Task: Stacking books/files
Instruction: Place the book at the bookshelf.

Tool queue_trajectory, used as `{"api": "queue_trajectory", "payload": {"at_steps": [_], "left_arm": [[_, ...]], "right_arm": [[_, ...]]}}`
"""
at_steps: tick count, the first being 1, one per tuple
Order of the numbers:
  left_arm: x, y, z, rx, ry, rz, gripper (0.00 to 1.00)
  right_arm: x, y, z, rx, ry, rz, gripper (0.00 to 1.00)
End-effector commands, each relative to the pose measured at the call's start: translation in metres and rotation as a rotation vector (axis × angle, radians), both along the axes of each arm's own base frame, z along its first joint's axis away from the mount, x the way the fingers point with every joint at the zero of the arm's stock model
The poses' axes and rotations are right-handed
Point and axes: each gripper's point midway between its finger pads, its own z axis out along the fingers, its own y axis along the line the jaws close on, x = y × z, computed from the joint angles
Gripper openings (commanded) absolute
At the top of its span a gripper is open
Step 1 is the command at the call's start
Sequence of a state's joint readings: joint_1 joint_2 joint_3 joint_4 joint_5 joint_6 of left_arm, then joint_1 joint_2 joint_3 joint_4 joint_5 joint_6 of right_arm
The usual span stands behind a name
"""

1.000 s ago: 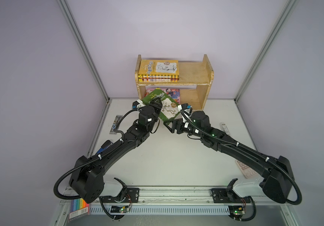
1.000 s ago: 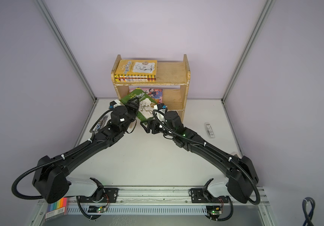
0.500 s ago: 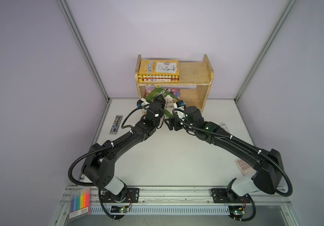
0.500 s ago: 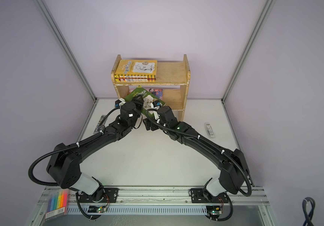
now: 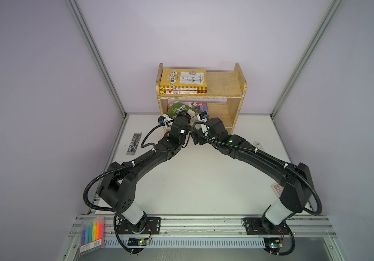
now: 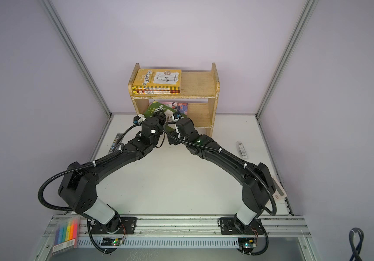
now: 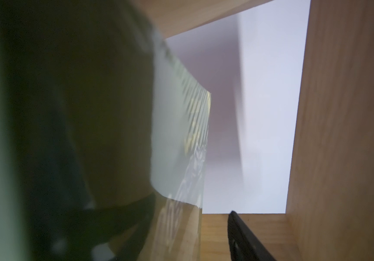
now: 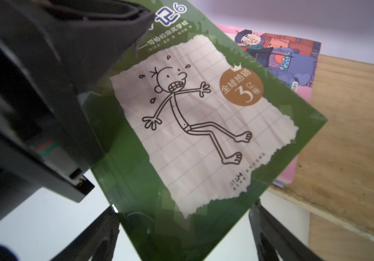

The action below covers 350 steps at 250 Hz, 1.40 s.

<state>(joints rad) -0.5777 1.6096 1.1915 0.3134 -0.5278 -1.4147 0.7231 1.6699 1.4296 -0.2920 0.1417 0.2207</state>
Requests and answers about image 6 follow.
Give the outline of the green wimpy kid book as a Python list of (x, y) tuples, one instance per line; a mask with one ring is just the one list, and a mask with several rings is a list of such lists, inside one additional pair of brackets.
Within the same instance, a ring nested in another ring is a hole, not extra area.
[(162, 104), (162, 102), (159, 102), (159, 101), (153, 101), (150, 103), (150, 106), (146, 109), (145, 113), (144, 113), (144, 116), (145, 117), (150, 117), (153, 115), (154, 112), (156, 111), (159, 111), (159, 110), (162, 110), (165, 112), (166, 116), (167, 116), (167, 122), (168, 121), (172, 121), (172, 114), (174, 112), (166, 109), (164, 107), (164, 105)]

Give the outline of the pink Chinese comic book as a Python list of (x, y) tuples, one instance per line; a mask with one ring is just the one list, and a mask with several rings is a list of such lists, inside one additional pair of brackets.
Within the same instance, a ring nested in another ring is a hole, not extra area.
[(188, 115), (187, 102), (162, 102), (164, 107), (172, 112), (180, 112), (183, 115)]

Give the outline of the red wimpy kid book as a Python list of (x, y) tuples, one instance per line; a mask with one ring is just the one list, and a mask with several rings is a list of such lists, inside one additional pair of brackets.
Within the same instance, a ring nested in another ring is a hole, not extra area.
[(145, 90), (145, 91), (176, 91), (176, 90), (171, 90), (171, 89), (163, 89), (163, 90), (161, 90), (161, 89), (132, 89), (132, 92), (133, 91), (140, 91), (140, 90)]

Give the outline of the yellow green-edged wimpy kid book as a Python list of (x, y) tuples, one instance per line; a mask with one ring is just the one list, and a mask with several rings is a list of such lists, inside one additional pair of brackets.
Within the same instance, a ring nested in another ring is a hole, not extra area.
[(179, 90), (182, 70), (139, 69), (131, 84), (133, 90)]

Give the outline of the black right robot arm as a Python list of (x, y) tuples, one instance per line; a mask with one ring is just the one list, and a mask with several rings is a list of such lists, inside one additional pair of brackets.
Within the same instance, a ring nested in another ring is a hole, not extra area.
[(242, 186), (242, 207), (233, 217), (238, 232), (244, 233), (263, 212), (277, 214), (276, 187), (264, 163), (255, 165), (233, 155), (212, 137), (199, 134), (189, 118), (165, 123), (164, 132), (169, 143), (185, 145), (191, 154), (219, 166)]

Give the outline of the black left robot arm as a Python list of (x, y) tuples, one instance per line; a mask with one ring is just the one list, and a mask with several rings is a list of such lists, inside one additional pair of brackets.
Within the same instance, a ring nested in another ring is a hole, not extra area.
[[(152, 152), (164, 132), (165, 121), (165, 113), (158, 111), (143, 122), (129, 127), (127, 132), (137, 126), (141, 127), (141, 131), (126, 144), (118, 142), (114, 152), (85, 164), (70, 164), (67, 170), (52, 176), (41, 185), (39, 202), (52, 210), (73, 211), (87, 219), (96, 220), (104, 232), (116, 233), (121, 226), (120, 215), (98, 197), (96, 186), (113, 172)], [(66, 207), (50, 204), (43, 196), (46, 187), (60, 177), (63, 179), (58, 195), (67, 203)]]

